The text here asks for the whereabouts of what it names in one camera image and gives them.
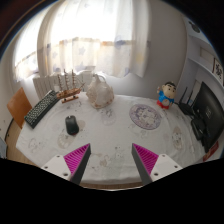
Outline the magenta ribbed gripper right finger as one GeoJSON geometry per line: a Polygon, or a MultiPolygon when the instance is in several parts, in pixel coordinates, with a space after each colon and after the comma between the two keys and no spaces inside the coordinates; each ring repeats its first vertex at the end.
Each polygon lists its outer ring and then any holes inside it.
{"type": "Polygon", "coordinates": [[[168,155],[157,155],[137,144],[132,144],[132,156],[143,185],[147,185],[182,169],[168,155]]]}

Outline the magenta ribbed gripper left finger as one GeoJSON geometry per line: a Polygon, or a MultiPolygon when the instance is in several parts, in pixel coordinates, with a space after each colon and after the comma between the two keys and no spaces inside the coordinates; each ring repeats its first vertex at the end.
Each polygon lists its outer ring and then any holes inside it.
{"type": "Polygon", "coordinates": [[[42,166],[42,169],[79,185],[90,155],[91,146],[90,144],[86,144],[65,156],[54,156],[42,166]]]}

